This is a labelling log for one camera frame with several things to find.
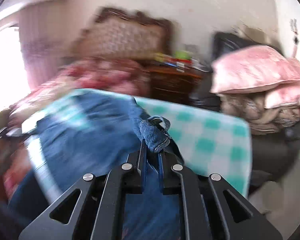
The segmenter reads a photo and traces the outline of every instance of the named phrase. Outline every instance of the teal checkered cloth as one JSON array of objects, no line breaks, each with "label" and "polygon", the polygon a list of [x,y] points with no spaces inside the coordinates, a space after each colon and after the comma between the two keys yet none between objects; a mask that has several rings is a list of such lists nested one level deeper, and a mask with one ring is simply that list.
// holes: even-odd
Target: teal checkered cloth
[{"label": "teal checkered cloth", "polygon": [[[73,127],[89,129],[88,121],[72,99],[73,96],[88,91],[110,97],[130,98],[128,95],[103,90],[77,89],[37,112],[25,123],[31,123],[30,126],[34,127],[38,116],[42,118],[47,114],[54,114]],[[247,196],[252,166],[251,135],[247,122],[195,107],[149,98],[135,99],[149,115],[160,115],[170,121],[168,132],[177,143],[186,166],[203,176],[218,173],[243,196]],[[41,160],[42,157],[38,158],[39,154],[37,150],[29,151],[32,160]],[[60,191],[56,189],[49,169],[39,162],[33,162],[36,177],[48,200],[52,202],[59,197]]]}]

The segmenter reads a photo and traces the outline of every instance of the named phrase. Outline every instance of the white wall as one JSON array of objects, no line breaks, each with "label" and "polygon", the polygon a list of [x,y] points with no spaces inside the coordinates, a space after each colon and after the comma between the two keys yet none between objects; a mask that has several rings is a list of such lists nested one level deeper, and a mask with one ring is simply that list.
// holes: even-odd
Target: white wall
[{"label": "white wall", "polygon": [[175,24],[175,47],[196,44],[210,57],[211,34],[231,31],[240,21],[277,38],[274,0],[69,0],[68,41],[73,41],[101,6],[141,10]]},{"label": "white wall", "polygon": [[[297,20],[300,40],[300,4],[297,0],[275,0],[278,16],[279,41],[283,52],[291,57],[294,34],[290,28],[290,19]],[[296,58],[300,61],[300,43]],[[293,169],[281,181],[284,192],[284,207],[268,216],[279,229],[283,239],[287,239],[300,224],[300,158]]]},{"label": "white wall", "polygon": [[10,27],[16,23],[18,23],[20,17],[20,12],[15,12],[10,14],[9,16],[0,20],[0,31],[6,27]]}]

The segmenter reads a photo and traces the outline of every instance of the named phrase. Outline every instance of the wooden nightstand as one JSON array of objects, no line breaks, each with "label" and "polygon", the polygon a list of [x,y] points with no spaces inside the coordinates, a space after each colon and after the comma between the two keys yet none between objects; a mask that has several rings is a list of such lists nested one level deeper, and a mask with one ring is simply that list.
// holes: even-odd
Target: wooden nightstand
[{"label": "wooden nightstand", "polygon": [[174,67],[150,65],[145,68],[150,75],[150,97],[178,104],[189,104],[189,94],[200,83],[205,73],[196,69],[179,72]]}]

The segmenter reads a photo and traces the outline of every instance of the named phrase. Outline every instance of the metal screw head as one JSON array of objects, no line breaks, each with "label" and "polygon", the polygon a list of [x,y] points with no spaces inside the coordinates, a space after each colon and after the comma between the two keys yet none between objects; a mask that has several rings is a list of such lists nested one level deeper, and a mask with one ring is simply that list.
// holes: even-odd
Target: metal screw head
[{"label": "metal screw head", "polygon": [[124,163],[122,164],[121,168],[123,170],[130,170],[132,168],[132,165],[130,163]]},{"label": "metal screw head", "polygon": [[83,176],[83,180],[85,180],[85,181],[90,181],[92,179],[93,179],[93,174],[91,174],[91,173],[84,174],[84,176]]},{"label": "metal screw head", "polygon": [[175,171],[181,171],[183,169],[183,166],[181,164],[175,164],[175,165],[172,166],[172,168]]},{"label": "metal screw head", "polygon": [[213,179],[215,181],[219,181],[219,180],[221,180],[221,176],[218,173],[213,173],[211,175],[211,179]]}]

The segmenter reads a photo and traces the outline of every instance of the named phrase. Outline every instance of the pink satin pillowcase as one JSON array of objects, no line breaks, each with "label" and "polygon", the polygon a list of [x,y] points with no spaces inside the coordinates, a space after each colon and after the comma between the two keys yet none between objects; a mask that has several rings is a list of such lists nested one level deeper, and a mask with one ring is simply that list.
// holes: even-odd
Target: pink satin pillowcase
[{"label": "pink satin pillowcase", "polygon": [[[295,58],[288,61],[300,74],[300,62]],[[300,106],[300,82],[282,84],[266,93],[265,108],[293,105]]]},{"label": "pink satin pillowcase", "polygon": [[295,67],[275,49],[251,46],[212,63],[211,93],[246,94],[267,91],[283,83],[300,81]]}]

